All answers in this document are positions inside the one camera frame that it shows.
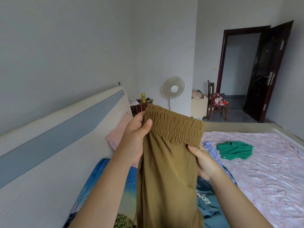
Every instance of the elastic waistband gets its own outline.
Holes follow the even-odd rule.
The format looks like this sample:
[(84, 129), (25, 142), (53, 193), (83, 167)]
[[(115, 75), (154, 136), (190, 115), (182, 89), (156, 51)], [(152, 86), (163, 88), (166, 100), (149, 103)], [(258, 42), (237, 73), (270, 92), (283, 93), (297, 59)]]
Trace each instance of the elastic waistband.
[(151, 132), (175, 144), (188, 144), (199, 148), (203, 133), (204, 122), (189, 118), (157, 105), (148, 104), (144, 122), (151, 118)]

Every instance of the white wall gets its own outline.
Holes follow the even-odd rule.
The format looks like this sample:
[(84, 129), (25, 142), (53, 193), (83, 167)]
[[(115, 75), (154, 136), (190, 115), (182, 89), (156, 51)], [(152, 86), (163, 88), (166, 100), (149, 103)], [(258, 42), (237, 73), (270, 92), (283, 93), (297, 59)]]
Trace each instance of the white wall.
[(131, 12), (129, 0), (0, 0), (0, 134), (119, 81), (138, 98)]
[(274, 25), (283, 0), (199, 0), (193, 88), (207, 93), (216, 85), (225, 29)]
[(197, 0), (137, 0), (135, 41), (139, 86), (154, 104), (169, 108), (164, 81), (184, 80), (172, 110), (190, 116)]
[(246, 95), (260, 33), (228, 36), (221, 93)]
[(294, 20), (266, 117), (304, 139), (304, 0), (285, 0), (277, 25)]

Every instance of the khaki pants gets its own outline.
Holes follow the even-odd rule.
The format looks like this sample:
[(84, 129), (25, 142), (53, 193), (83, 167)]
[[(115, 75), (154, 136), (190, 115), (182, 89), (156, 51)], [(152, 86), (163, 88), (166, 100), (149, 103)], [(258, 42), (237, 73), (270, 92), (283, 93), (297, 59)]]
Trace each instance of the khaki pants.
[(203, 227), (196, 207), (197, 161), (187, 144), (199, 147), (204, 123), (152, 104), (144, 121), (148, 118), (153, 126), (137, 170), (138, 227)]

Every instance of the gray headboard panel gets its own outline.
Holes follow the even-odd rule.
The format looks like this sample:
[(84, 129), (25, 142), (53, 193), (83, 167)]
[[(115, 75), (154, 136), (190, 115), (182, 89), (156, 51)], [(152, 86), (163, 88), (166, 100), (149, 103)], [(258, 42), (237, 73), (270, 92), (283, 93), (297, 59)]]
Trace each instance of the gray headboard panel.
[(120, 90), (0, 157), (0, 188), (93, 131), (124, 95)]

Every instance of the bed frame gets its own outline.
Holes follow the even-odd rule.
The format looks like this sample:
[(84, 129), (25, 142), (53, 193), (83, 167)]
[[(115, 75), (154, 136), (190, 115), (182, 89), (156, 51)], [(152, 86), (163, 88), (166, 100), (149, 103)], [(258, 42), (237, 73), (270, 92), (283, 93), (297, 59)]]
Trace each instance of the bed frame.
[(118, 86), (1, 136), (0, 227), (63, 227), (127, 111)]

